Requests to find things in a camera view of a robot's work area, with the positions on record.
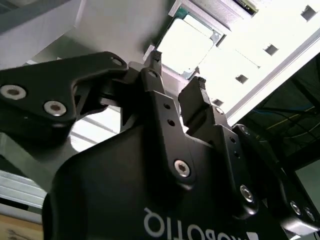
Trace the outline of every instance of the robotiq logo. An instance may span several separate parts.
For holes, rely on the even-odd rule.
[[[166,223],[162,219],[162,217],[152,212],[147,207],[144,209],[146,211],[146,216],[144,217],[144,229],[145,231],[154,238],[160,238],[162,237],[166,232],[166,238],[168,240],[194,240],[195,235],[201,236],[201,240],[241,240],[241,238],[236,238],[234,236],[229,236],[224,232],[219,232],[218,234],[215,233],[212,229],[206,229],[203,231],[198,225],[191,224],[188,226],[186,233],[183,233],[182,230],[182,223],[181,221],[177,221],[177,236],[173,236],[172,234],[172,223],[171,218],[166,218]],[[149,221],[154,218],[158,221],[160,227],[158,230],[151,229],[149,225]],[[255,232],[247,232],[246,235],[248,236],[248,240],[259,240],[258,234]]]

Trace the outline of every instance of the mounting hole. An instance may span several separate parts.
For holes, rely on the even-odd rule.
[[[149,74],[154,78],[157,77],[157,74],[154,71],[149,70]]]
[[[170,126],[172,126],[172,127],[174,127],[174,126],[176,125],[175,122],[172,121],[172,120],[170,120],[170,119],[168,119],[167,122],[168,122],[168,124],[169,124]]]
[[[119,65],[119,66],[122,65],[122,62],[121,62],[119,59],[117,59],[117,58],[115,58],[115,57],[112,57],[111,59],[112,59],[112,62],[113,62],[113,63],[115,63],[115,64],[117,64],[117,65]]]
[[[224,111],[222,111],[222,109],[220,107],[218,107],[218,106],[215,107],[215,110],[221,115],[224,114]]]
[[[67,108],[59,101],[47,101],[44,106],[44,110],[55,117],[60,117],[67,112]]]
[[[240,158],[239,153],[237,153],[236,151],[234,151],[234,153],[233,153],[233,154],[234,154],[234,156],[235,156],[236,158],[238,158],[238,159]]]
[[[168,105],[168,104],[163,104],[163,106],[164,106],[166,109],[171,109],[170,105]]]
[[[234,144],[236,143],[236,140],[231,136],[229,137],[230,138],[230,141],[233,142]]]
[[[7,99],[19,100],[27,96],[26,90],[17,85],[4,85],[0,88],[2,96]]]

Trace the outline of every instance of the cable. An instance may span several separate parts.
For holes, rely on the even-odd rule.
[[[298,135],[295,135],[295,136],[286,136],[286,137],[284,137],[284,139],[294,139],[294,138],[306,135],[309,132],[311,132],[312,130],[314,130],[315,128],[317,128],[319,125],[320,125],[320,122],[317,125],[315,125],[313,128],[311,128],[309,131],[306,131],[304,133],[301,133],[301,134],[298,134]]]
[[[308,111],[310,111],[311,109],[314,109],[315,107],[314,106],[312,106],[312,107],[310,107],[310,108],[308,108],[307,110],[305,110],[305,112],[308,112]],[[295,118],[295,117],[297,117],[297,116],[300,116],[300,114],[295,114],[295,115],[292,115],[292,116],[289,116],[289,117],[287,117],[286,116],[286,119],[285,120],[282,120],[282,121],[279,121],[279,122],[277,122],[277,123],[275,123],[275,124],[273,124],[273,125],[271,125],[271,126],[269,126],[269,127],[267,127],[265,130],[269,130],[269,129],[272,129],[272,128],[274,128],[275,126],[278,126],[279,124],[282,124],[282,123],[284,123],[284,122],[286,122],[286,121],[288,121],[289,119],[292,119],[292,118]]]
[[[293,124],[296,124],[297,126],[299,126],[300,128],[302,128],[303,130],[305,130],[305,132],[308,133],[310,136],[312,136],[314,139],[316,139],[316,140],[318,139],[314,134],[312,134],[312,133],[309,132],[307,129],[305,129],[301,124],[299,124],[299,123],[291,120],[292,116],[291,116],[291,117],[287,117],[287,116],[283,115],[282,113],[275,112],[275,111],[273,111],[273,113],[274,113],[274,114],[277,114],[277,115],[279,115],[279,116],[282,116],[282,117],[284,117],[284,118],[286,118],[287,120],[289,120],[289,121],[292,122]]]
[[[308,111],[310,111],[311,109],[314,109],[315,107],[314,106],[312,106],[312,107],[310,107],[310,108],[308,108],[307,110],[305,110],[305,112],[308,112]],[[282,115],[283,117],[285,117],[286,119],[285,120],[282,120],[282,121],[280,121],[280,122],[277,122],[277,123],[275,123],[275,124],[273,124],[272,126],[269,126],[266,130],[269,130],[269,129],[272,129],[272,128],[274,128],[275,126],[278,126],[279,124],[282,124],[282,123],[284,123],[284,122],[286,122],[286,121],[288,121],[288,120],[290,120],[290,119],[292,119],[292,118],[295,118],[295,117],[297,117],[297,116],[300,116],[300,114],[295,114],[295,115],[292,115],[292,116],[290,116],[290,117],[287,117],[287,116],[285,116],[285,115]]]

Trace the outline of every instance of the silver screw head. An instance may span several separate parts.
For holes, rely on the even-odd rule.
[[[254,195],[245,185],[240,186],[240,193],[247,202],[252,203],[254,201]]]
[[[67,112],[67,108],[59,101],[47,101],[43,105],[44,110],[55,117],[60,117]]]
[[[119,59],[115,58],[115,57],[112,57],[112,62],[117,64],[117,65],[119,65],[119,66],[122,65],[122,62]]]
[[[290,202],[290,206],[297,215],[301,215],[301,210],[294,201]]]
[[[186,178],[190,175],[190,168],[188,164],[186,164],[182,160],[176,160],[174,162],[174,168],[180,174],[181,177]]]
[[[154,77],[154,78],[157,77],[157,74],[156,74],[154,71],[152,71],[152,70],[149,70],[149,74],[150,74],[152,77]]]
[[[315,218],[315,216],[312,214],[312,212],[310,211],[310,209],[306,207],[306,208],[304,208],[304,210],[305,210],[306,214],[308,215],[308,217],[309,217],[313,222],[315,222],[315,221],[316,221],[316,218]]]
[[[222,109],[220,107],[215,107],[215,110],[220,113],[221,115],[225,114],[224,111],[222,111]]]
[[[26,90],[17,85],[4,85],[0,88],[0,93],[7,99],[19,100],[27,96]]]

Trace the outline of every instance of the square hole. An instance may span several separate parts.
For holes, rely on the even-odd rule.
[[[273,46],[272,44],[270,44],[266,49],[265,49],[266,53],[269,54],[270,56],[272,56],[273,54],[275,54],[278,51],[278,48],[276,48],[275,46]]]
[[[242,74],[237,76],[235,79],[237,81],[239,81],[240,83],[242,83],[242,84],[244,84],[248,80],[248,78],[246,76],[242,75]]]
[[[224,102],[219,99],[213,100],[212,103],[218,107],[221,107],[221,105],[224,104]]]
[[[316,14],[316,11],[313,10],[309,5],[307,5],[304,11],[301,13],[301,16],[308,22]]]

